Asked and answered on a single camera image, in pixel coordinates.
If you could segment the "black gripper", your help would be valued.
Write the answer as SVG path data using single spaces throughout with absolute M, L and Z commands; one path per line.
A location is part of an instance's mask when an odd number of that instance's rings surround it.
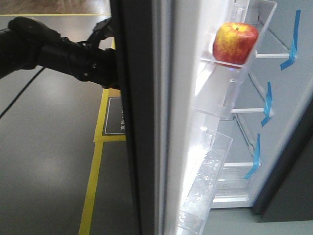
M 113 37 L 113 20 L 107 18 L 96 23 L 85 41 L 72 42 L 62 37 L 62 49 L 67 51 L 69 74 L 76 79 L 99 84 L 104 89 L 120 89 L 115 49 L 100 49 L 100 42 Z

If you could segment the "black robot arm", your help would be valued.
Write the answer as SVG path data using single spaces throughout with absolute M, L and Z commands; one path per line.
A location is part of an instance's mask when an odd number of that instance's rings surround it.
M 16 17 L 0 31 L 0 76 L 42 66 L 104 89 L 119 89 L 115 50 L 99 47 L 113 36 L 112 18 L 98 22 L 87 40 L 72 42 L 36 19 Z

